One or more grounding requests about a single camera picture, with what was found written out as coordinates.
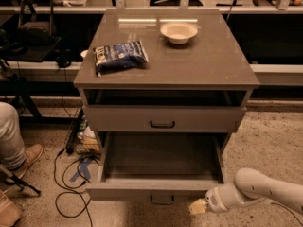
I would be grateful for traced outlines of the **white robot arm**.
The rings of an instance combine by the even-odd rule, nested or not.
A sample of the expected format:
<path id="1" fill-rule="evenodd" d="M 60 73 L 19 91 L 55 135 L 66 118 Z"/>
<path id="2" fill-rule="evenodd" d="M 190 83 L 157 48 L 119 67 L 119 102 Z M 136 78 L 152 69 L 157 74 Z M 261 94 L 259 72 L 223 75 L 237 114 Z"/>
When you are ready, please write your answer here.
<path id="1" fill-rule="evenodd" d="M 209 189 L 188 209 L 192 215 L 197 215 L 272 203 L 282 204 L 302 215 L 303 185 L 276 180 L 252 168 L 241 168 L 232 182 Z"/>

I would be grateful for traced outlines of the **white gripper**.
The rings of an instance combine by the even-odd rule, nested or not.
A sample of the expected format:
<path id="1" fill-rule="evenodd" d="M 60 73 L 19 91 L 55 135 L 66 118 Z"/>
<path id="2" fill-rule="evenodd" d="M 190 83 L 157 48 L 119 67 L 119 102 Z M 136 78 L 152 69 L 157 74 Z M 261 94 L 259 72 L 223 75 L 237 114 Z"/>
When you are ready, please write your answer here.
<path id="1" fill-rule="evenodd" d="M 192 215 L 203 214 L 208 210 L 213 213 L 226 212 L 241 207 L 245 197 L 233 184 L 223 184 L 209 189 L 205 199 L 198 199 L 189 206 Z"/>

